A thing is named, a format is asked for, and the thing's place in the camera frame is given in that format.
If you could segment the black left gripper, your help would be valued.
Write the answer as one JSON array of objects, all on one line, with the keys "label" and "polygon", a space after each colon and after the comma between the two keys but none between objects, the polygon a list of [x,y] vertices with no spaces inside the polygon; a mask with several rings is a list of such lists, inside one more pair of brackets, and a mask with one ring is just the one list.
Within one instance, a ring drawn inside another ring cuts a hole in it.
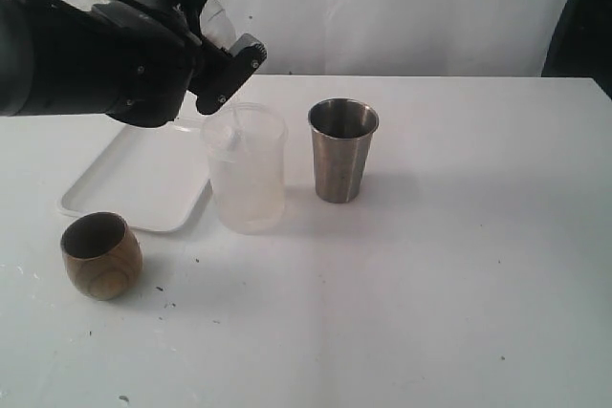
[{"label": "black left gripper", "polygon": [[202,38],[200,15],[208,0],[130,1],[138,6],[112,0],[90,10],[103,33],[92,53],[98,65],[90,90],[94,114],[159,128],[176,118],[188,87],[197,111],[213,115],[267,59],[264,44],[245,33],[229,49],[204,37],[198,64],[190,33]]}]

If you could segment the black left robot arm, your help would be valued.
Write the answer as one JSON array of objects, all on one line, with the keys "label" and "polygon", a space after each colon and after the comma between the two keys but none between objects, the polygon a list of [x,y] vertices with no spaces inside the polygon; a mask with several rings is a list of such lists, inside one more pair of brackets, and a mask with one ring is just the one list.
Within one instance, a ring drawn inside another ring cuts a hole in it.
[{"label": "black left robot arm", "polygon": [[167,124],[205,61],[207,1],[2,0],[2,115]]}]

